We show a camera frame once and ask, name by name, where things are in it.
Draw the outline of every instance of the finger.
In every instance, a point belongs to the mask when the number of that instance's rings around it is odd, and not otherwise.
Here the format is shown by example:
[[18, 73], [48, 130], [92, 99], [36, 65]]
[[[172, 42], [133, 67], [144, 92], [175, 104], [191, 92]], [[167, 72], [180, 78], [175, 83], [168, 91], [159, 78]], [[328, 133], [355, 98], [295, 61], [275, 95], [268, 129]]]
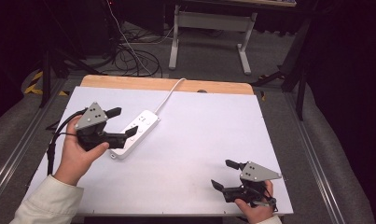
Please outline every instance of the finger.
[[272, 182], [270, 180], [265, 180], [264, 183], [266, 184], [266, 196], [268, 197], [271, 197], [272, 196], [272, 193], [273, 193], [273, 189], [272, 189]]
[[249, 206], [246, 202], [244, 202], [243, 200], [241, 199], [236, 199], [234, 201], [237, 206], [240, 208], [240, 210], [245, 214], [249, 214], [249, 212], [251, 211], [251, 206]]
[[88, 151], [87, 156], [91, 162], [97, 160], [100, 156], [102, 156], [106, 150], [109, 148], [109, 143], [104, 142], [97, 147], [93, 148], [92, 150]]
[[[75, 125], [77, 124], [77, 122], [79, 121], [80, 117], [82, 117], [81, 115], [78, 115], [76, 117], [74, 117], [73, 119], [71, 119], [68, 124], [66, 125], [66, 132], [67, 133], [70, 133], [70, 134], [77, 134], [77, 130], [75, 130]], [[66, 135], [65, 136], [65, 140], [67, 139], [72, 139], [72, 140], [75, 140], [77, 141], [77, 138], [73, 135]]]

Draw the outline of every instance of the table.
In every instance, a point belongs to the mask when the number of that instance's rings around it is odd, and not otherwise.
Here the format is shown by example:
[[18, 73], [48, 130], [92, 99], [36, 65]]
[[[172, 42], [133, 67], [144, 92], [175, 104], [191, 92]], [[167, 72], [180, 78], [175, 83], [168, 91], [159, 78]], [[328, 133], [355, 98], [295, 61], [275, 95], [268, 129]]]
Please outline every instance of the table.
[[[271, 7], [294, 7], [295, 2], [279, 2], [272, 0], [229, 0], [229, 1], [194, 1], [212, 4], [248, 4], [248, 5], [261, 5], [261, 6], [271, 6]], [[180, 11], [180, 6], [175, 5], [174, 11], [174, 37], [173, 44], [171, 48], [169, 68], [174, 70], [176, 68], [176, 59], [178, 54], [178, 29], [179, 27], [192, 27], [192, 28], [202, 28], [202, 29], [217, 29], [217, 30], [227, 30], [236, 32], [245, 32], [243, 44], [237, 45], [237, 50], [240, 55], [240, 60], [243, 65], [243, 70], [246, 75], [251, 74], [251, 68], [249, 66], [248, 59], [246, 57], [246, 46], [248, 44], [249, 38], [251, 36], [252, 30], [254, 28], [255, 19], [257, 13], [253, 12], [251, 17], [237, 17], [237, 16], [225, 16], [216, 14], [205, 14], [205, 13], [195, 13]]]
[[[104, 110], [122, 107], [121, 116], [105, 127], [109, 133], [120, 132], [143, 109], [156, 107], [175, 82], [86, 76], [74, 90], [62, 120], [95, 100]], [[241, 184], [240, 172], [227, 167], [225, 160], [253, 161], [281, 173], [257, 97], [248, 84], [183, 81], [159, 116], [158, 126], [126, 159], [113, 160], [105, 153], [81, 178], [78, 185], [85, 188], [85, 195], [79, 215], [239, 216], [240, 210], [225, 203], [210, 181], [225, 187]], [[57, 141], [55, 168], [62, 145], [63, 135]], [[45, 156], [27, 195], [44, 179], [46, 167]], [[273, 184], [279, 214], [293, 213], [284, 180]]]

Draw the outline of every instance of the sleeve cuff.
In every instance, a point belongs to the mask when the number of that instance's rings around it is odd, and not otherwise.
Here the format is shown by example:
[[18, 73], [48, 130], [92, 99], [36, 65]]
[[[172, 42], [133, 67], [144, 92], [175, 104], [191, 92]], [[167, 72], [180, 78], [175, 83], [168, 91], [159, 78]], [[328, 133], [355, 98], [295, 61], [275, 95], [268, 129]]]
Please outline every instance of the sleeve cuff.
[[49, 213], [74, 215], [82, 197], [83, 188], [64, 184], [52, 175], [48, 175], [27, 201]]
[[282, 222], [278, 216], [273, 216], [269, 219], [258, 222], [258, 224], [282, 224]]

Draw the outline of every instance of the black curtain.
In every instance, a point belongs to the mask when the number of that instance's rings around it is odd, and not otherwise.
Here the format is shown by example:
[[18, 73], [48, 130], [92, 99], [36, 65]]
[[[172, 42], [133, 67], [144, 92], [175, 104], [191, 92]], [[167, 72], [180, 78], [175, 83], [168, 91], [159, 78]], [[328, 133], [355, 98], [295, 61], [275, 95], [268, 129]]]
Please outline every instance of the black curtain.
[[40, 65], [40, 52], [17, 1], [0, 1], [0, 117], [21, 98], [21, 83]]
[[342, 2], [332, 17], [313, 23], [308, 38], [302, 54], [315, 102], [376, 219], [376, 0]]

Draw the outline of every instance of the metal rail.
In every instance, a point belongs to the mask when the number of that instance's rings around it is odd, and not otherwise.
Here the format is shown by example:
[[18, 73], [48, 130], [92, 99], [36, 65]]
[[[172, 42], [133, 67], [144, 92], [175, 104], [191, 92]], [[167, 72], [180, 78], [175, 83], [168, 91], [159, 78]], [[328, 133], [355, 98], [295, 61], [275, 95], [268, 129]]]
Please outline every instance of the metal rail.
[[39, 108], [36, 111], [33, 120], [31, 121], [30, 125], [28, 126], [27, 130], [22, 136], [20, 142], [16, 145], [15, 149], [10, 154], [9, 158], [7, 159], [7, 162], [0, 169], [0, 196], [4, 191], [5, 187], [7, 186], [7, 183], [9, 182], [10, 178], [13, 176], [17, 167], [19, 166], [22, 157], [25, 155], [25, 152], [31, 145], [31, 142], [35, 137], [40, 122], [45, 117], [51, 104], [56, 99], [57, 93], [62, 90], [64, 83], [65, 79], [57, 79], [55, 81], [54, 86], [51, 90], [51, 97], [49, 98], [48, 103], [45, 104], [43, 108]]
[[303, 144], [304, 144], [303, 147], [304, 147], [305, 154], [312, 168], [313, 175], [315, 177], [318, 188], [321, 192], [322, 198], [324, 199], [324, 202], [327, 207], [327, 211], [329, 212], [332, 223], [335, 223], [335, 224], [345, 223], [345, 220], [342, 217], [341, 210], [336, 202], [336, 198], [332, 192], [331, 186], [329, 185], [329, 182], [327, 181], [327, 177], [324, 173], [324, 170], [322, 169], [321, 163], [319, 162], [318, 157], [316, 156], [315, 149], [310, 140], [310, 136], [307, 133], [306, 127], [303, 121], [299, 119], [296, 113], [296, 110], [295, 110], [296, 104], [295, 104], [293, 95], [292, 93], [289, 93], [289, 92], [285, 92], [284, 95], [285, 95], [286, 102], [289, 105], [290, 110], [292, 111], [294, 121], [298, 125], [300, 137], [303, 140]]

